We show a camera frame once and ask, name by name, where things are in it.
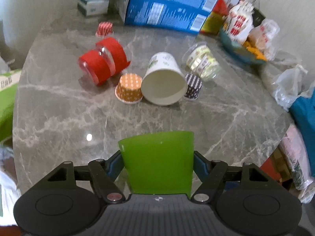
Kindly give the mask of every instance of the orange paper baking cup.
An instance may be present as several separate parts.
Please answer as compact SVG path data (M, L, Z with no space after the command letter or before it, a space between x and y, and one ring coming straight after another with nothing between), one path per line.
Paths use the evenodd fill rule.
M125 74L119 79L115 89L116 97L126 104L136 104L141 101L142 78L136 74Z

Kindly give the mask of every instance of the white wall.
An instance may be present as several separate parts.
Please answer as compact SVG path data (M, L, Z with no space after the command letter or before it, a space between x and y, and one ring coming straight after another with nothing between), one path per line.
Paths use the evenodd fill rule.
M280 28L281 47L303 59L315 80L315 0L261 0L261 11Z
M47 15L74 8L77 0L0 0L0 4L1 55L16 57L15 65L22 67Z

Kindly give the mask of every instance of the green plastic cup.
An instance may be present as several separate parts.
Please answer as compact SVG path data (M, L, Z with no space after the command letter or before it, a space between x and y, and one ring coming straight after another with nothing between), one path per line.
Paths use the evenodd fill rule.
M193 181L194 133L170 131L118 142L132 192L187 194Z

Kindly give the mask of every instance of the blue cloth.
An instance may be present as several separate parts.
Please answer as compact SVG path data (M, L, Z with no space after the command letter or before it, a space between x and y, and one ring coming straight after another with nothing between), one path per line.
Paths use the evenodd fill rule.
M315 176L315 91L311 98L299 97L289 111L303 136L312 176Z

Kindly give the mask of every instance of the gray marble table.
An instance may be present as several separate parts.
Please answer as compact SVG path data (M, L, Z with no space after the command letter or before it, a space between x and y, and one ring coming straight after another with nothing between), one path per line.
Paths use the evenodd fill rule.
M114 23L114 35L131 57L125 72L143 77L151 56L161 51L180 62L188 47L201 39L208 42L222 71L204 85L195 102L126 105L114 94L119 77L95 87L77 64L78 57L94 47L103 20ZM73 10L51 20L29 51L16 95L13 144L21 191L63 161L86 165L107 159L118 150L120 139L157 131L193 131L195 149L209 160L261 165L284 136L290 116L259 77L237 66L218 40L195 39L183 32L123 26L116 15L85 19ZM91 141L87 134L92 134Z

